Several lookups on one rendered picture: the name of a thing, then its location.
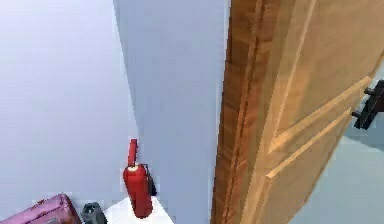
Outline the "brown wooden room door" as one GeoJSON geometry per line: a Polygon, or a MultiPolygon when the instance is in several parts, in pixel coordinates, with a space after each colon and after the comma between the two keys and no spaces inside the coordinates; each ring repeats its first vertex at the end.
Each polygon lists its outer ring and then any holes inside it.
{"type": "Polygon", "coordinates": [[[209,224],[288,224],[384,63],[384,0],[231,0],[209,224]]]}

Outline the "dark grey round object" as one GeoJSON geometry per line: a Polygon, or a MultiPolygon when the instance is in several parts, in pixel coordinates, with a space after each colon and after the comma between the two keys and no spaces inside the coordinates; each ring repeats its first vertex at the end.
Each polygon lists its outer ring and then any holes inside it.
{"type": "Polygon", "coordinates": [[[97,202],[84,205],[81,212],[84,224],[107,224],[107,218],[97,202]]]}

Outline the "red fire extinguisher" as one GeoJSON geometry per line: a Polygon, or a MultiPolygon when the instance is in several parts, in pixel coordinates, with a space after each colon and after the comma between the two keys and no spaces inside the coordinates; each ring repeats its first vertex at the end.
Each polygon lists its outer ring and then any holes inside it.
{"type": "Polygon", "coordinates": [[[152,196],[157,194],[153,178],[147,164],[136,162],[138,140],[129,143],[127,166],[123,171],[123,180],[131,201],[133,213],[137,218],[147,218],[153,211],[152,196]]]}

